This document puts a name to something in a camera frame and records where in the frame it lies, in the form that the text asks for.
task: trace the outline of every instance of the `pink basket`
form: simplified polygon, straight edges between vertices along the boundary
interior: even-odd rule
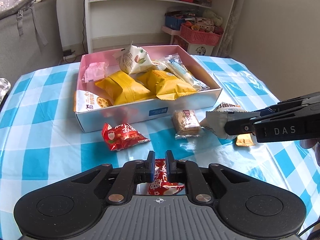
[[[184,24],[181,24],[180,36],[189,43],[216,46],[222,35],[194,31],[191,28],[186,27]]]

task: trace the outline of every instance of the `blue box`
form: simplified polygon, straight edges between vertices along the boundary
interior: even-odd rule
[[[177,19],[174,16],[166,16],[165,17],[165,26],[169,27],[170,29],[179,31],[181,23],[185,23],[185,19]]]

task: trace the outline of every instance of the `electrical cable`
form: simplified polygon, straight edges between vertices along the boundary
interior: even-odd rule
[[[67,59],[66,59],[66,57],[64,57],[64,61],[67,62],[67,63],[69,63],[69,64],[71,64],[71,63],[74,63],[74,62],[76,61],[77,57],[79,57],[79,56],[82,56],[82,55],[76,56],[75,59],[74,59],[72,62],[68,62]]]
[[[310,228],[314,227],[315,225],[319,224],[320,220],[314,222],[312,225],[308,226],[306,229],[304,229],[300,234],[298,234],[298,236],[302,236],[305,232],[307,232]]]
[[[84,26],[84,18],[85,18],[85,0],[83,0],[83,19],[82,19],[82,25],[83,25],[83,30],[82,30],[82,47],[83,47],[83,51],[88,54],[88,52],[85,50],[84,48],[84,29],[85,29],[85,26]]]

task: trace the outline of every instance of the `white bookshelf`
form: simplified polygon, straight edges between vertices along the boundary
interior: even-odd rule
[[[168,43],[170,36],[161,31],[169,7],[209,8],[223,17],[225,28],[234,0],[212,0],[204,6],[180,0],[85,0],[88,51],[130,44]],[[218,52],[217,45],[212,55]]]

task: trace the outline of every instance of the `human hand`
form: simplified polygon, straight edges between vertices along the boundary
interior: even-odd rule
[[[315,155],[316,155],[316,160],[318,163],[318,166],[320,166],[320,138],[317,139],[307,139],[307,140],[300,140],[300,146],[304,149],[310,149],[313,146],[315,146]]]

